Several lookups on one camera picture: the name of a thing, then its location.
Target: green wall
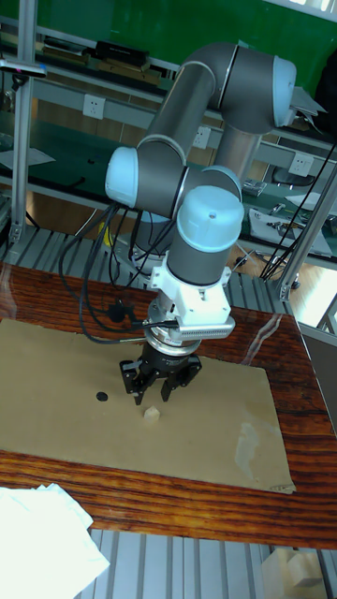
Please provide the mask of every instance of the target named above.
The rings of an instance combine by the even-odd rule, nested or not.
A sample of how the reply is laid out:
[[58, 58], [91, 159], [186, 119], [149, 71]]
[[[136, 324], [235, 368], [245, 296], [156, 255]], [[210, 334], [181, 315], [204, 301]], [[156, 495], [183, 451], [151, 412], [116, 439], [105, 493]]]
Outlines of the green wall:
[[[0, 14], [18, 18], [18, 5], [0, 0]], [[240, 39], [295, 63], [297, 84], [312, 94], [337, 48], [337, 23], [263, 0], [39, 0], [38, 24], [90, 39], [109, 37], [173, 63], [204, 44]]]

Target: electrical outlet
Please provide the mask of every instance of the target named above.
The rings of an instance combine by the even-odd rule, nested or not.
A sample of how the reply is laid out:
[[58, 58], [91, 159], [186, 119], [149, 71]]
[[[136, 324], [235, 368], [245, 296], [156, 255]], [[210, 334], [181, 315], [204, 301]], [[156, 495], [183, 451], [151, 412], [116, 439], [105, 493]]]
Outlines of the electrical outlet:
[[193, 146], [195, 148], [201, 148], [202, 150], [205, 150], [207, 148], [207, 143], [210, 138], [210, 134], [211, 129], [209, 127], [199, 127], [195, 140], [193, 142]]
[[96, 95], [85, 94], [83, 102], [83, 114], [93, 119], [103, 119], [105, 98]]
[[300, 177], [306, 177], [309, 175], [309, 170], [314, 163], [314, 157], [308, 153], [295, 153], [294, 160], [290, 165], [289, 172], [293, 175], [300, 175]]

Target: robotic arm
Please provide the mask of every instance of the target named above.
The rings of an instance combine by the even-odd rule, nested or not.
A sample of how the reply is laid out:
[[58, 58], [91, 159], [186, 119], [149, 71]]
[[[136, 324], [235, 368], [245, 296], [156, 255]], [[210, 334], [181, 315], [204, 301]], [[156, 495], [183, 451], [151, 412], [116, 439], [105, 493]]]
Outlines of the robotic arm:
[[[145, 138], [118, 148], [106, 178], [107, 195], [130, 208], [176, 219], [172, 244], [154, 267], [150, 287], [158, 291], [136, 363], [121, 362], [126, 391], [141, 403], [146, 388], [164, 378], [166, 401], [200, 370], [194, 352], [203, 339], [225, 338], [234, 329], [224, 285], [232, 245], [244, 214], [242, 183], [261, 136], [286, 123], [296, 79], [292, 63], [228, 43], [194, 52]], [[226, 127], [214, 165], [186, 165], [205, 109], [220, 110]]]

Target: wood grain surface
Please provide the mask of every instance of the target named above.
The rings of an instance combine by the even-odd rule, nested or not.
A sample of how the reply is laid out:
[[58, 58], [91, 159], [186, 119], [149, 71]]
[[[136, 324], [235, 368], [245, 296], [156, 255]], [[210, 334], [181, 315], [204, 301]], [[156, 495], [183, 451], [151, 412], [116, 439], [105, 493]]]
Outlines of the wood grain surface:
[[[0, 318], [15, 317], [51, 329], [81, 332], [78, 304], [57, 275], [1, 264], [0, 271]], [[67, 280], [80, 291], [79, 279]], [[135, 306], [139, 317], [146, 315], [153, 297], [147, 291], [116, 291], [110, 285], [92, 282], [90, 295], [97, 307], [101, 306], [103, 291], [106, 306], [119, 295]], [[237, 323], [233, 333], [226, 340], [202, 343], [201, 355], [242, 362], [258, 331], [271, 319], [270, 314], [239, 308], [233, 308], [232, 314]], [[93, 334], [112, 337], [90, 324], [89, 317], [86, 322]], [[252, 366], [264, 368], [271, 383], [290, 473], [297, 487], [293, 495], [6, 451], [0, 451], [0, 486], [29, 488], [57, 482], [93, 516], [96, 528], [337, 548], [337, 440], [292, 316], [282, 316], [279, 328], [262, 344]]]

